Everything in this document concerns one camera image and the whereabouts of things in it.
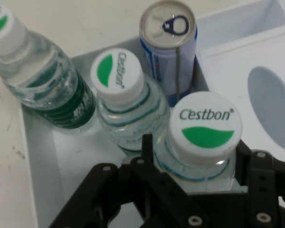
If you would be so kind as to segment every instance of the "white bottle cap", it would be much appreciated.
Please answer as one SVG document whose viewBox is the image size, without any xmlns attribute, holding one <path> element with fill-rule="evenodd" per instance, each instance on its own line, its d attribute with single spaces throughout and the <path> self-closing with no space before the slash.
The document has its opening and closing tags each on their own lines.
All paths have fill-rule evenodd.
<svg viewBox="0 0 285 228">
<path fill-rule="evenodd" d="M 168 136 L 180 161 L 213 165 L 228 159 L 242 134 L 236 107 L 212 92 L 182 98 L 172 112 Z"/>
<path fill-rule="evenodd" d="M 144 75 L 138 58 L 130 51 L 113 48 L 93 62 L 91 79 L 97 94 L 111 105 L 126 105 L 142 92 Z"/>
<path fill-rule="evenodd" d="M 26 28 L 6 7 L 0 6 L 0 55 L 14 52 L 24 41 Z"/>
</svg>

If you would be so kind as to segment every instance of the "pull tab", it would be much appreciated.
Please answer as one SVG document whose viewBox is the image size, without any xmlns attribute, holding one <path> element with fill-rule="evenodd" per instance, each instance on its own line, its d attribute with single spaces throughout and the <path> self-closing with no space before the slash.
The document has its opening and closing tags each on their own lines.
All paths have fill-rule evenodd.
<svg viewBox="0 0 285 228">
<path fill-rule="evenodd" d="M 186 23 L 186 28 L 183 32 L 174 31 L 174 21 L 178 18 L 182 18 Z M 185 35 L 189 31 L 189 22 L 188 22 L 188 19 L 184 15 L 178 15 L 178 16 L 175 16 L 174 18 L 171 18 L 165 21 L 162 25 L 162 28 L 165 32 L 169 32 L 172 35 L 181 36 L 181 35 Z"/>
</svg>

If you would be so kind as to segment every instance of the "screw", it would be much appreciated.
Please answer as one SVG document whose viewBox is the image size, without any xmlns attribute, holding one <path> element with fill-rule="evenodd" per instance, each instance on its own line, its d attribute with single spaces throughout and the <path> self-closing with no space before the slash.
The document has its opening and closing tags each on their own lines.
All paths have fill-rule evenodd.
<svg viewBox="0 0 285 228">
<path fill-rule="evenodd" d="M 256 218 L 259 222 L 263 222 L 263 223 L 268 223 L 271 222 L 271 217 L 270 215 L 266 214 L 266 213 L 258 213 L 256 215 Z"/>
<path fill-rule="evenodd" d="M 257 153 L 256 155 L 257 155 L 258 157 L 260 157 L 260 158 L 266 157 L 266 154 L 265 154 L 264 152 L 259 152 L 259 153 Z"/>
<path fill-rule="evenodd" d="M 103 167 L 103 171 L 110 171 L 111 170 L 111 167 L 110 166 L 104 166 Z"/>
<path fill-rule="evenodd" d="M 143 159 L 138 159 L 138 160 L 137 160 L 137 163 L 138 163 L 138 164 L 144 164 L 144 160 L 143 160 Z"/>
<path fill-rule="evenodd" d="M 192 215 L 188 218 L 188 223 L 193 227 L 197 227 L 203 223 L 203 220 L 199 216 Z"/>
</svg>

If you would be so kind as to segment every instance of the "blue can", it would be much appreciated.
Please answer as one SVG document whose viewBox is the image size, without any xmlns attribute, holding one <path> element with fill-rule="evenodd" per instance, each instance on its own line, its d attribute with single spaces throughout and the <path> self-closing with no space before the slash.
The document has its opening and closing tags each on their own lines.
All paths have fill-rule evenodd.
<svg viewBox="0 0 285 228">
<path fill-rule="evenodd" d="M 151 5 L 140 21 L 140 40 L 151 76 L 170 107 L 191 92 L 197 26 L 188 6 L 177 1 Z"/>
</svg>

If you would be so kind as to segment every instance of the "water bottle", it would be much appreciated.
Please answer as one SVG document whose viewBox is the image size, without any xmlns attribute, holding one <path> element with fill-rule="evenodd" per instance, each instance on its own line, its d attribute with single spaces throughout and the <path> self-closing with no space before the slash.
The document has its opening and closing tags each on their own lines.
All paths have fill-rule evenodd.
<svg viewBox="0 0 285 228">
<path fill-rule="evenodd" d="M 138 155 L 143 134 L 156 137 L 168 124 L 170 108 L 162 89 L 144 75 L 138 58 L 121 48 L 94 60 L 91 79 L 100 124 L 126 155 Z"/>
<path fill-rule="evenodd" d="M 0 77 L 25 105 L 53 125 L 82 132 L 89 128 L 95 99 L 68 56 L 42 35 L 29 31 L 0 6 Z"/>
<path fill-rule="evenodd" d="M 187 95 L 154 139 L 155 165 L 187 193 L 230 190 L 241 133 L 241 117 L 230 101 L 211 92 Z"/>
</svg>

